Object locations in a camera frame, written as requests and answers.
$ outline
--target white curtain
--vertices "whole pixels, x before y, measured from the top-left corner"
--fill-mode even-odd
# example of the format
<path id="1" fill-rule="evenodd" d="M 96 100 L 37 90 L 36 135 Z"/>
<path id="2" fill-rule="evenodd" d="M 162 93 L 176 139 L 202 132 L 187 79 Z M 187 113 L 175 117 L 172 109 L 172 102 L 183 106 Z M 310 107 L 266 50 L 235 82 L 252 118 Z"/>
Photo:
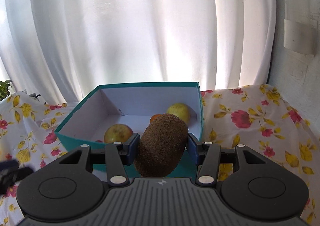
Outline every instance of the white curtain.
<path id="1" fill-rule="evenodd" d="M 0 0 L 0 79 L 46 101 L 99 84 L 266 82 L 276 0 Z"/>

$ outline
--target wall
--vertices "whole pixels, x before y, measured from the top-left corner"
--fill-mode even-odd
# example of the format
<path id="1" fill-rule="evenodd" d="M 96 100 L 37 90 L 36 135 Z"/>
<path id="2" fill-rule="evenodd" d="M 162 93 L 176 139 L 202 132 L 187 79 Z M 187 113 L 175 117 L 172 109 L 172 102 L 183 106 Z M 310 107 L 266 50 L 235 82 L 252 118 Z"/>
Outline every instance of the wall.
<path id="1" fill-rule="evenodd" d="M 320 130 L 320 42 L 315 56 L 283 47 L 284 19 L 310 24 L 320 41 L 320 0 L 277 0 L 276 18 L 269 84 Z"/>

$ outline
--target orange fruit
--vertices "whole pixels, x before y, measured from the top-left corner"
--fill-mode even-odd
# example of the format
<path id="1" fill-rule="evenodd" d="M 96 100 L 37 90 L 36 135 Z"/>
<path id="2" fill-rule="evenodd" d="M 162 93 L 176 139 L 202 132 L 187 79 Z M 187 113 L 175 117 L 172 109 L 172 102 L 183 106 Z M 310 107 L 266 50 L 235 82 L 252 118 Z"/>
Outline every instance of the orange fruit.
<path id="1" fill-rule="evenodd" d="M 159 116 L 161 116 L 162 114 L 155 114 L 155 115 L 153 115 L 152 117 L 151 117 L 151 119 L 150 119 L 150 123 L 151 122 L 153 122 L 154 120 L 155 120 L 155 118 L 157 118 L 157 117 L 159 117 Z"/>

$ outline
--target teal box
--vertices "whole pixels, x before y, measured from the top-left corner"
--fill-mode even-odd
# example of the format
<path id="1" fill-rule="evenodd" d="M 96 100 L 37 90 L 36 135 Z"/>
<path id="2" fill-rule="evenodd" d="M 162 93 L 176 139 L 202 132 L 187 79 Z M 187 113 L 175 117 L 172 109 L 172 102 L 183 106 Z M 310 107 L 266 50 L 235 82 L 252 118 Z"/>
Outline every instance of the teal box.
<path id="1" fill-rule="evenodd" d="M 103 141 L 104 133 L 110 126 L 126 124 L 142 136 L 150 124 L 150 118 L 154 114 L 166 113 L 167 108 L 175 103 L 189 106 L 189 133 L 201 139 L 203 110 L 197 82 L 99 85 L 66 116 L 55 133 L 67 151 L 82 144 L 100 149 L 104 143 L 97 141 Z M 105 171 L 105 165 L 95 165 L 94 168 Z M 125 166 L 125 169 L 129 177 L 140 177 L 134 165 Z M 167 177 L 194 179 L 196 169 L 185 150 L 178 166 Z"/>

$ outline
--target brown fuzzy kiwi fruit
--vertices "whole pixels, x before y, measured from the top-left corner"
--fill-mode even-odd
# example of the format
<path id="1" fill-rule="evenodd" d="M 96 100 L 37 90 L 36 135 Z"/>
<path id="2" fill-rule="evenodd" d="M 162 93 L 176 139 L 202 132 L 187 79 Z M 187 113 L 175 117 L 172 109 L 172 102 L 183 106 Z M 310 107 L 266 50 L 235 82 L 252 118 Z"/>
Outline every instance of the brown fuzzy kiwi fruit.
<path id="1" fill-rule="evenodd" d="M 188 126 L 172 114 L 163 114 L 146 128 L 134 161 L 143 177 L 165 177 L 178 165 L 188 140 Z"/>

